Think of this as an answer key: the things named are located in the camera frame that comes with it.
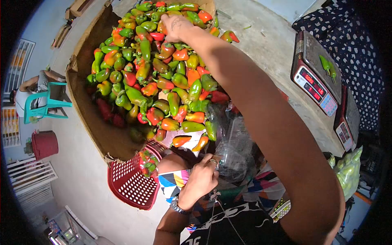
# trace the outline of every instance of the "red plastic basket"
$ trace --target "red plastic basket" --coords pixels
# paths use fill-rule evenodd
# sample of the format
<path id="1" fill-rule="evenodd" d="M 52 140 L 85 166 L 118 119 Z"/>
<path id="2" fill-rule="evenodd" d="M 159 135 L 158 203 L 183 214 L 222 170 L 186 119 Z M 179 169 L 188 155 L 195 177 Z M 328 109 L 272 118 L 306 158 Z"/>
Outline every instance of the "red plastic basket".
<path id="1" fill-rule="evenodd" d="M 149 140 L 145 147 L 160 161 L 161 153 L 167 149 L 155 140 Z M 155 203 L 159 184 L 154 178 L 145 178 L 139 168 L 139 154 L 126 163 L 112 162 L 107 170 L 107 183 L 113 194 L 126 204 L 143 210 L 150 210 Z"/>

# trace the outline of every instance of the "green pepper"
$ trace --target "green pepper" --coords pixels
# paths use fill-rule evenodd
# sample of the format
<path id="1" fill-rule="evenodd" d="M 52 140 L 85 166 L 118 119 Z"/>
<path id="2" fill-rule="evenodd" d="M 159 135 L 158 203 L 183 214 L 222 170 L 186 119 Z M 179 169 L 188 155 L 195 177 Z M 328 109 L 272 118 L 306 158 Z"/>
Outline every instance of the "green pepper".
<path id="1" fill-rule="evenodd" d="M 125 90 L 121 90 L 116 98 L 116 105 L 124 107 L 125 110 L 130 111 L 132 109 L 132 104 L 129 98 L 125 94 Z"/>
<path id="2" fill-rule="evenodd" d="M 204 90 L 209 92 L 216 90 L 218 83 L 209 74 L 203 74 L 201 76 L 201 85 Z"/>
<path id="3" fill-rule="evenodd" d="M 175 86 L 182 88 L 182 89 L 188 89 L 188 80 L 187 78 L 180 73 L 176 73 L 172 77 L 172 83 L 174 83 Z"/>
<path id="4" fill-rule="evenodd" d="M 97 90 L 101 92 L 103 96 L 106 96 L 112 92 L 112 84 L 105 80 L 97 85 Z"/>
<path id="5" fill-rule="evenodd" d="M 218 128 L 218 125 L 216 123 L 213 123 L 209 120 L 205 122 L 205 130 L 207 132 L 208 138 L 211 141 L 216 141 L 216 130 Z"/>
<path id="6" fill-rule="evenodd" d="M 170 92 L 167 95 L 167 100 L 169 101 L 170 113 L 172 116 L 177 115 L 180 106 L 180 97 L 177 93 Z"/>
<path id="7" fill-rule="evenodd" d="M 190 103 L 188 99 L 188 92 L 186 90 L 181 88 L 173 88 L 172 92 L 176 92 L 180 96 L 183 104 L 188 105 Z"/>
<path id="8" fill-rule="evenodd" d="M 95 79 L 97 79 L 98 82 L 103 82 L 109 77 L 109 75 L 110 75 L 110 70 L 109 68 L 106 68 L 106 70 L 102 70 L 98 72 L 95 75 Z"/>
<path id="9" fill-rule="evenodd" d="M 170 112 L 170 106 L 167 100 L 159 99 L 152 104 L 152 107 L 160 109 L 165 116 L 167 116 Z"/>
<path id="10" fill-rule="evenodd" d="M 180 129 L 184 130 L 185 133 L 191 133 L 191 132 L 202 131 L 205 129 L 205 126 L 204 126 L 204 124 L 198 123 L 198 122 L 183 121 L 181 123 Z"/>
<path id="11" fill-rule="evenodd" d="M 184 61 L 178 62 L 177 73 L 185 75 L 186 74 L 186 69 L 185 68 L 186 68 L 186 66 L 185 66 L 185 62 Z"/>
<path id="12" fill-rule="evenodd" d="M 193 82 L 192 86 L 189 88 L 188 100 L 196 101 L 199 100 L 201 94 L 201 82 L 197 79 Z"/>

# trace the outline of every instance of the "pepper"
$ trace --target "pepper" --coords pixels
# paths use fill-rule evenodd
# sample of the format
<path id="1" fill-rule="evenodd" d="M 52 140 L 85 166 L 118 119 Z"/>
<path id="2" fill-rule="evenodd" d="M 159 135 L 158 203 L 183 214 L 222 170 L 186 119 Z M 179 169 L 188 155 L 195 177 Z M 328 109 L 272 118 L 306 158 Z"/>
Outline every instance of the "pepper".
<path id="1" fill-rule="evenodd" d="M 221 105 L 224 105 L 230 100 L 227 94 L 219 91 L 212 91 L 211 94 L 212 94 L 211 102 L 213 103 L 219 103 Z"/>
<path id="2" fill-rule="evenodd" d="M 165 116 L 163 115 L 163 112 L 160 110 L 152 107 L 147 111 L 147 119 L 150 120 L 151 124 L 153 126 L 156 126 L 160 121 L 162 121 Z"/>
<path id="3" fill-rule="evenodd" d="M 173 138 L 171 146 L 180 147 L 191 140 L 192 136 L 176 136 Z"/>
<path id="4" fill-rule="evenodd" d="M 202 149 L 204 149 L 204 147 L 207 145 L 208 143 L 208 136 L 207 133 L 203 133 L 199 139 L 199 143 L 197 144 L 197 146 L 195 146 L 192 151 L 196 152 L 196 151 L 201 151 Z"/>
<path id="5" fill-rule="evenodd" d="M 208 138 L 211 141 L 216 141 L 216 130 L 218 129 L 218 125 L 215 122 L 211 122 L 207 120 L 205 122 L 205 131 L 208 135 Z"/>
<path id="6" fill-rule="evenodd" d="M 164 118 L 162 120 L 161 127 L 167 131 L 176 131 L 180 128 L 180 124 L 174 119 Z"/>
<path id="7" fill-rule="evenodd" d="M 173 117 L 174 120 L 177 120 L 179 123 L 182 123 L 185 119 L 185 116 L 187 115 L 189 110 L 188 105 L 181 105 L 178 109 L 177 115 Z"/>
<path id="8" fill-rule="evenodd" d="M 200 10 L 198 16 L 203 21 L 204 24 L 212 20 L 212 16 L 205 10 Z"/>
<path id="9" fill-rule="evenodd" d="M 188 89 L 189 85 L 188 85 L 188 80 L 187 78 L 180 73 L 176 73 L 173 75 L 173 77 L 171 78 L 172 83 L 174 83 L 175 86 L 182 88 L 182 89 Z"/>
<path id="10" fill-rule="evenodd" d="M 110 71 L 109 68 L 106 68 L 105 70 L 102 70 L 102 71 L 98 72 L 96 74 L 96 76 L 95 76 L 95 79 L 98 82 L 105 81 L 109 77 L 109 75 L 110 75 L 109 71 Z"/>
<path id="11" fill-rule="evenodd" d="M 181 123 L 180 129 L 184 130 L 185 133 L 191 133 L 191 132 L 202 131 L 205 129 L 205 126 L 202 123 L 184 121 L 183 123 Z"/>
<path id="12" fill-rule="evenodd" d="M 165 138 L 166 138 L 166 130 L 164 130 L 164 129 L 158 129 L 157 131 L 156 131 L 156 135 L 155 135 L 155 139 L 157 140 L 157 141 L 163 141 Z"/>
<path id="13" fill-rule="evenodd" d="M 188 60 L 189 59 L 189 55 L 188 55 L 188 50 L 187 49 L 182 49 L 182 50 L 176 50 L 173 53 L 173 60 Z"/>
<path id="14" fill-rule="evenodd" d="M 156 29 L 156 24 L 151 21 L 143 22 L 140 26 L 146 29 L 148 32 L 153 32 Z"/>
<path id="15" fill-rule="evenodd" d="M 116 99 L 116 105 L 124 107 L 125 110 L 129 111 L 132 109 L 132 104 L 127 97 L 125 90 L 121 90 Z"/>
<path id="16" fill-rule="evenodd" d="M 169 115 L 170 112 L 170 106 L 169 106 L 169 102 L 167 102 L 167 100 L 164 99 L 159 99 L 157 101 L 155 101 L 152 104 L 152 107 L 158 108 L 161 111 L 163 111 L 163 113 L 165 114 L 165 116 Z"/>
<path id="17" fill-rule="evenodd" d="M 220 37 L 222 40 L 227 41 L 229 43 L 232 43 L 233 41 L 236 43 L 239 43 L 240 40 L 238 37 L 234 34 L 233 31 L 225 31 L 225 33 L 222 34 Z"/>
<path id="18" fill-rule="evenodd" d="M 142 4 L 136 4 L 136 9 L 139 11 L 148 11 L 152 8 L 152 4 L 150 2 L 144 2 Z"/>
<path id="19" fill-rule="evenodd" d="M 199 5 L 198 4 L 193 4 L 193 3 L 186 3 L 186 4 L 183 4 L 183 5 L 180 6 L 180 10 L 196 12 L 196 11 L 199 10 Z"/>
<path id="20" fill-rule="evenodd" d="M 189 88 L 188 100 L 198 101 L 200 94 L 201 94 L 201 82 L 200 82 L 200 79 L 197 79 L 196 81 L 194 81 L 192 86 Z"/>
<path id="21" fill-rule="evenodd" d="M 103 96 L 106 96 L 112 92 L 112 84 L 105 80 L 97 85 L 97 90 L 101 92 Z"/>
<path id="22" fill-rule="evenodd" d="M 179 109 L 178 107 L 180 105 L 180 97 L 177 93 L 170 92 L 167 95 L 167 101 L 169 102 L 170 113 L 172 114 L 172 116 L 176 116 Z"/>
<path id="23" fill-rule="evenodd" d="M 220 32 L 219 32 L 219 29 L 218 29 L 218 28 L 216 28 L 216 27 L 213 27 L 213 28 L 211 28 L 211 30 L 210 30 L 210 34 L 211 34 L 211 35 L 213 35 L 213 36 L 216 36 L 216 37 L 218 37 L 218 36 L 219 36 L 219 34 L 220 34 Z"/>
<path id="24" fill-rule="evenodd" d="M 160 59 L 160 60 L 164 60 L 169 58 L 175 51 L 176 49 L 174 48 L 174 46 L 169 43 L 169 42 L 164 42 L 162 43 L 161 46 L 161 53 L 156 53 L 155 54 L 155 58 Z"/>
<path id="25" fill-rule="evenodd" d="M 172 92 L 176 92 L 180 96 L 183 104 L 188 105 L 190 101 L 188 100 L 188 92 L 181 88 L 173 88 Z"/>

